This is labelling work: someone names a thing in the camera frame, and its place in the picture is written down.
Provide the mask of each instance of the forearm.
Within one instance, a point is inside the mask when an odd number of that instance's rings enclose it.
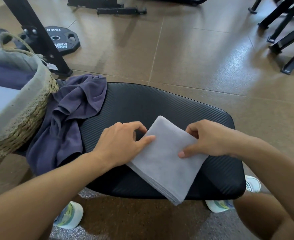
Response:
[[[81,189],[111,168],[87,157],[84,154],[0,195],[0,240],[38,239]]]
[[[247,137],[235,150],[294,221],[294,160],[267,142]]]

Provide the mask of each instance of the floor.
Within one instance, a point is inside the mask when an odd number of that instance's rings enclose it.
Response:
[[[208,0],[192,7],[149,0],[118,0],[147,7],[142,16],[96,15],[68,7],[67,0],[29,0],[44,26],[76,32],[81,48],[64,56],[74,74],[97,73],[111,82],[157,87],[228,112],[236,129],[260,137],[294,158],[294,71],[280,67],[294,55],[268,52],[257,23],[274,8],[263,0],[257,15],[247,11],[255,0]],[[20,33],[9,9],[0,6],[0,28]],[[280,37],[294,29],[294,19]],[[245,166],[248,174],[252,172]],[[0,162],[0,193],[31,176],[23,157]],[[235,211],[212,214],[202,202],[172,206],[165,200],[131,200],[83,190],[76,201],[85,209],[75,230],[54,228],[51,239],[255,239]]]

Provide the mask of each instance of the hand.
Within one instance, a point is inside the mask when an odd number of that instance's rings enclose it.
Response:
[[[211,156],[232,155],[235,153],[237,145],[249,137],[237,130],[209,120],[201,120],[188,125],[186,132],[198,141],[181,151],[178,154],[180,158],[199,153]]]
[[[111,168],[128,163],[156,138],[146,136],[135,141],[135,130],[147,132],[146,127],[139,121],[123,124],[118,122],[104,129],[91,153],[104,160]]]

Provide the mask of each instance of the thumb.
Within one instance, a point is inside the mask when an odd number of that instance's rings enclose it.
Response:
[[[145,136],[141,138],[136,143],[138,144],[139,151],[144,149],[146,146],[148,146],[150,143],[152,143],[156,139],[156,136]]]
[[[195,143],[185,147],[181,152],[178,153],[178,157],[186,158],[196,155],[198,153],[200,153],[199,145]]]

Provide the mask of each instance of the wicker basket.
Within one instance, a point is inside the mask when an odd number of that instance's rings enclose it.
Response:
[[[3,45],[6,36],[20,40],[29,51],[6,49]],[[58,91],[59,87],[43,64],[42,56],[36,55],[22,39],[3,32],[0,35],[0,46],[0,62],[36,72],[19,94],[0,111],[1,159],[20,148],[34,135],[45,115],[49,94]]]

